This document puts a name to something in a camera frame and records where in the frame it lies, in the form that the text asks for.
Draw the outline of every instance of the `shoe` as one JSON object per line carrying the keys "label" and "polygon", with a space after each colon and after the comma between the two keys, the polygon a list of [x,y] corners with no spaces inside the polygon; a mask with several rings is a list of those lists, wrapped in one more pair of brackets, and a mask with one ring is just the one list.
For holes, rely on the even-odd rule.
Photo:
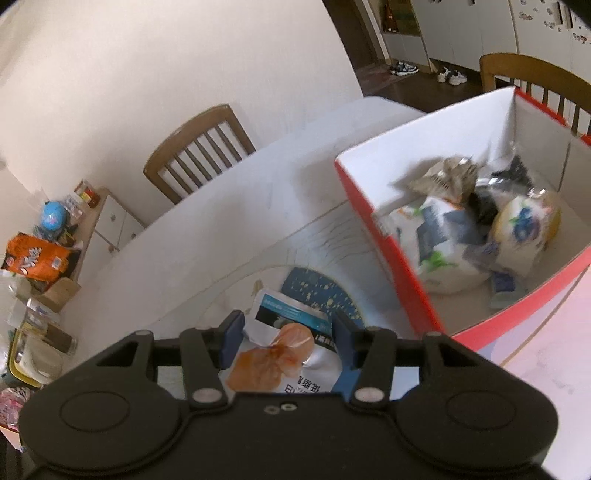
{"label": "shoe", "polygon": [[443,66],[441,68],[441,70],[439,70],[439,73],[437,74],[437,81],[439,83],[446,83],[447,79],[450,77],[451,74],[452,74],[452,71],[450,69],[448,69],[446,66]]}
{"label": "shoe", "polygon": [[390,68],[390,73],[392,75],[398,75],[399,77],[404,77],[406,75],[412,75],[413,73],[417,73],[418,68],[415,65],[411,65],[410,63],[406,63],[405,61],[398,61],[396,65],[392,65]]}
{"label": "shoe", "polygon": [[452,73],[447,81],[450,85],[458,86],[461,83],[466,83],[468,79],[466,78],[466,75],[464,75],[463,73],[460,73],[457,70],[452,70]]}

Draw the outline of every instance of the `cabinet drawer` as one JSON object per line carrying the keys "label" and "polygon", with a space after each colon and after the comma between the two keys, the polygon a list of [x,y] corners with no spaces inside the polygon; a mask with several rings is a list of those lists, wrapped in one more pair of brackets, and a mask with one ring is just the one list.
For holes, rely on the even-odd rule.
{"label": "cabinet drawer", "polygon": [[126,214],[125,209],[113,197],[108,196],[96,222],[95,230],[112,245],[117,246]]}
{"label": "cabinet drawer", "polygon": [[121,236],[119,237],[118,248],[121,250],[125,245],[131,242],[136,236],[144,231],[144,227],[129,213],[125,215],[123,221],[123,229],[121,230]]}
{"label": "cabinet drawer", "polygon": [[86,255],[82,259],[78,285],[83,287],[92,280],[99,270],[113,259],[116,253],[117,250],[107,240],[94,232],[90,237]]}

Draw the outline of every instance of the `orange snack bag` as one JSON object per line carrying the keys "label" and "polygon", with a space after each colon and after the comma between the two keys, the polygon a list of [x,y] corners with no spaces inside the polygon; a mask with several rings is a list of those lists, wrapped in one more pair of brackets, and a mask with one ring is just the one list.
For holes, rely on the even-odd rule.
{"label": "orange snack bag", "polygon": [[234,391],[271,392],[281,383],[282,375],[297,377],[302,364],[314,349],[309,328],[288,323],[268,348],[256,347],[238,354],[227,385]]}
{"label": "orange snack bag", "polygon": [[70,253],[61,245],[19,232],[8,242],[2,269],[53,283],[67,270]]}

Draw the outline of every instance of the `cardboard box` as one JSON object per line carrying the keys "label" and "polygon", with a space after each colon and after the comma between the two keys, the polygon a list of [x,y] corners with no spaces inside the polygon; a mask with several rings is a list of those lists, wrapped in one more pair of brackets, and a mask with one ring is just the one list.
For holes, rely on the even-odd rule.
{"label": "cardboard box", "polygon": [[398,26],[398,33],[403,35],[421,34],[410,0],[389,0],[389,5]]}
{"label": "cardboard box", "polygon": [[[529,318],[590,264],[591,148],[564,123],[508,87],[426,115],[338,156],[336,169],[347,196],[385,258],[418,334],[442,331],[478,350]],[[488,307],[488,282],[454,295],[427,294],[395,240],[379,233],[372,214],[420,197],[406,185],[424,174],[435,162],[431,159],[461,154],[484,164],[510,158],[512,141],[520,145],[525,165],[562,199],[560,230],[527,278],[530,293],[496,314]]]}

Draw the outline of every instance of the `wooden chair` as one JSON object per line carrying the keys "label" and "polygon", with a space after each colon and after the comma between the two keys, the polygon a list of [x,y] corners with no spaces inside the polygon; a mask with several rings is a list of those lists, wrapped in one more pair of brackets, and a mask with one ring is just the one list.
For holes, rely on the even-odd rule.
{"label": "wooden chair", "polygon": [[183,199],[180,193],[191,194],[254,151],[230,106],[218,105],[195,116],[164,140],[146,162],[144,175],[176,204]]}
{"label": "wooden chair", "polygon": [[[547,61],[517,55],[515,53],[490,53],[480,58],[480,76],[485,92],[496,88],[495,75],[509,77],[509,82],[515,80],[525,82],[525,92],[531,95],[531,86],[538,85],[544,89],[542,103],[548,106],[548,93],[560,95],[558,114],[564,116],[564,102],[569,100],[575,105],[572,132],[579,131],[581,110],[591,113],[591,85],[575,74],[561,69]],[[591,122],[586,130],[591,135]]]}

